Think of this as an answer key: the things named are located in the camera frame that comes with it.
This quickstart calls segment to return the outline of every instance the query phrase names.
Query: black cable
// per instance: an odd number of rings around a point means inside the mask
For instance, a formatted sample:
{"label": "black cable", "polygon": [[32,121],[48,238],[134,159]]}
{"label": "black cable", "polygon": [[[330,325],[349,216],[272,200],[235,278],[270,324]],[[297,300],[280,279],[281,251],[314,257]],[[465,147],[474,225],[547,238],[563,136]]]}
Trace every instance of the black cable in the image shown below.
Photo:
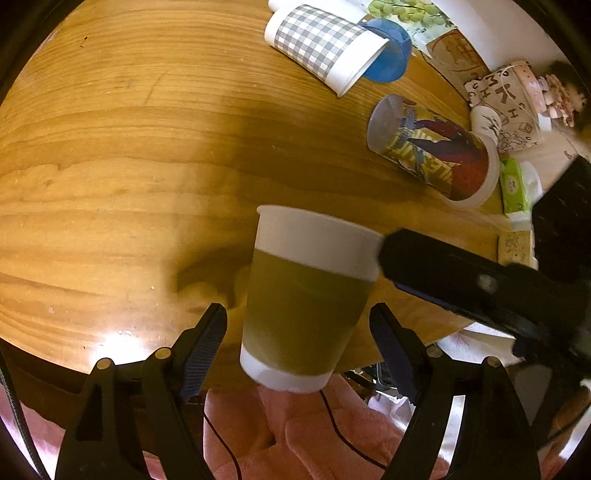
{"label": "black cable", "polygon": [[209,419],[207,418],[207,414],[205,413],[205,410],[203,410],[203,418],[205,419],[205,421],[209,425],[209,428],[211,428],[213,430],[217,439],[220,442],[222,442],[222,445],[224,445],[224,448],[228,451],[228,453],[230,454],[230,457],[232,457],[232,462],[234,462],[234,466],[236,467],[236,475],[238,476],[238,480],[242,480],[242,471],[240,470],[240,465],[238,465],[238,460],[236,460],[236,456],[232,453],[232,451],[230,450],[230,447],[226,444],[226,442],[223,441],[223,438],[220,436],[220,434],[214,428],[214,426],[212,425],[212,422],[209,421]]}
{"label": "black cable", "polygon": [[336,425],[335,417],[333,416],[332,410],[330,409],[329,401],[326,399],[326,396],[324,395],[324,392],[322,390],[320,390],[320,396],[322,397],[322,400],[324,401],[324,405],[326,405],[326,410],[329,413],[330,421],[333,424],[333,428],[335,429],[335,433],[342,440],[342,442],[347,447],[349,447],[351,450],[353,450],[357,455],[359,455],[362,459],[367,460],[369,463],[373,463],[375,466],[380,467],[382,470],[386,470],[386,468],[387,468],[386,465],[365,455],[363,452],[360,452],[359,450],[357,450],[357,448],[355,448],[353,445],[351,445],[350,442],[345,437],[343,437],[343,434],[340,432],[339,428]]}
{"label": "black cable", "polygon": [[43,480],[51,480],[51,477],[45,470],[45,465],[41,461],[41,457],[39,457],[39,452],[37,451],[37,447],[35,447],[35,443],[31,437],[31,432],[29,431],[29,427],[27,425],[27,421],[25,420],[25,416],[22,412],[21,402],[17,397],[17,392],[14,388],[14,384],[12,383],[12,377],[10,376],[10,372],[8,371],[8,365],[6,364],[6,359],[2,351],[0,350],[0,382],[4,386],[4,390],[6,391],[6,395],[8,397],[8,402],[10,403],[10,409],[12,410],[12,415],[14,415],[14,420],[17,423],[18,431],[21,432],[22,441],[25,442],[25,447],[27,448],[27,452],[31,456],[31,460],[33,461],[33,465],[37,470],[37,474]]}
{"label": "black cable", "polygon": [[558,437],[560,437],[563,433],[568,432],[577,423],[579,423],[581,421],[581,419],[583,418],[583,416],[587,413],[587,410],[589,409],[589,407],[591,407],[591,402],[587,404],[587,406],[583,409],[583,411],[581,413],[579,413],[579,415],[572,422],[570,422],[566,426],[562,427],[559,431],[550,435],[548,437],[548,439],[538,448],[538,450],[541,450],[542,448],[548,446],[549,443],[553,442]]}

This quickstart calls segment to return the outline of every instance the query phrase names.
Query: printed plastic cup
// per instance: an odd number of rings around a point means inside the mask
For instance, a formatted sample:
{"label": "printed plastic cup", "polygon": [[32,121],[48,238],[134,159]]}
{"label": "printed plastic cup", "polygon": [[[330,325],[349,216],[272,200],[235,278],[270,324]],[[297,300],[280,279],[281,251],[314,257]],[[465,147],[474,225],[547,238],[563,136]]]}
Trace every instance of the printed plastic cup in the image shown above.
{"label": "printed plastic cup", "polygon": [[492,195],[500,165],[492,138],[415,102],[388,95],[368,125],[370,150],[435,187],[456,208],[475,208]]}

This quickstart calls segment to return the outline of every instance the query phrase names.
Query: grape picture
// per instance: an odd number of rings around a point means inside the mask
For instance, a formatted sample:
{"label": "grape picture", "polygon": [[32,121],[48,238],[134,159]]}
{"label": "grape picture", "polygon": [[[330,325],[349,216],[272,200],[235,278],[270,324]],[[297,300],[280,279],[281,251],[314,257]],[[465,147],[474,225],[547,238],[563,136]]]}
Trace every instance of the grape picture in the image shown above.
{"label": "grape picture", "polygon": [[425,28],[451,25],[431,0],[372,0],[369,13],[376,18],[395,16],[402,23],[420,23]]}

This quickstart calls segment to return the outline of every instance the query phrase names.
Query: small white cup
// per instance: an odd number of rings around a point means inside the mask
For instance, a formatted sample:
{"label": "small white cup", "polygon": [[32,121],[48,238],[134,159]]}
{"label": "small white cup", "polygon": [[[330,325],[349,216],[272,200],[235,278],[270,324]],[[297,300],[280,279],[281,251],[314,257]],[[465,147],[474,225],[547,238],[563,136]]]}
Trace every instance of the small white cup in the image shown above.
{"label": "small white cup", "polygon": [[287,4],[269,20],[265,41],[343,96],[388,39],[311,5]]}
{"label": "small white cup", "polygon": [[492,108],[485,105],[477,105],[470,113],[472,131],[492,138],[495,145],[499,144],[499,132],[501,131],[501,117]]}

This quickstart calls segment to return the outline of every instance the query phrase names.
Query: gray checkered paper cup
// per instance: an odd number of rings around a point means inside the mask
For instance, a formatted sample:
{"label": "gray checkered paper cup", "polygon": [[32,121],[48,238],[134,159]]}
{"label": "gray checkered paper cup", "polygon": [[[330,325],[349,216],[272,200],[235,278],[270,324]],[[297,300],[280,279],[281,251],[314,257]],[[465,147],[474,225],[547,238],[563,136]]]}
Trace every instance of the gray checkered paper cup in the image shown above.
{"label": "gray checkered paper cup", "polygon": [[343,96],[388,40],[310,5],[286,5],[269,20],[265,41]]}

